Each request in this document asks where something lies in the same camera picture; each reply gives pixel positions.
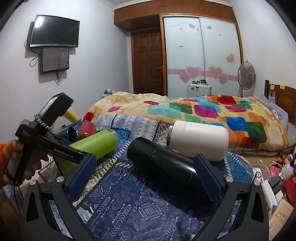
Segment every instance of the pink stripe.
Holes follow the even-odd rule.
[[[186,70],[184,70],[184,69],[168,69],[167,72],[168,72],[168,74],[180,74],[180,73],[186,73]],[[206,72],[202,71],[199,76],[204,76],[204,74],[206,77],[213,78],[213,76],[208,71],[206,71]],[[232,81],[236,81],[236,82],[238,81],[237,76],[227,75],[227,74],[222,74],[222,75],[228,76],[228,80],[232,80]]]

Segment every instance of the white tumbler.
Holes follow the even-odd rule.
[[[191,158],[202,153],[209,161],[221,161],[228,142],[228,131],[222,126],[180,120],[171,124],[167,137],[169,149]]]

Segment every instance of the headboard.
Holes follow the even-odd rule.
[[[296,123],[296,89],[284,85],[273,85],[265,80],[264,95],[269,98],[274,91],[276,104],[288,113],[289,122]]]

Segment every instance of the ceiling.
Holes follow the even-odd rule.
[[[145,2],[145,1],[150,1],[150,0],[100,0],[102,3],[105,3],[107,6],[117,9],[120,7],[125,7],[127,5],[139,3],[139,2]],[[202,1],[211,1],[211,2],[217,2],[221,3],[227,6],[233,6],[233,4],[236,2],[236,0],[202,0]]]

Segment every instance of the flat screen tv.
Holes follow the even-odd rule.
[[[78,47],[79,21],[49,15],[37,15],[30,47]]]

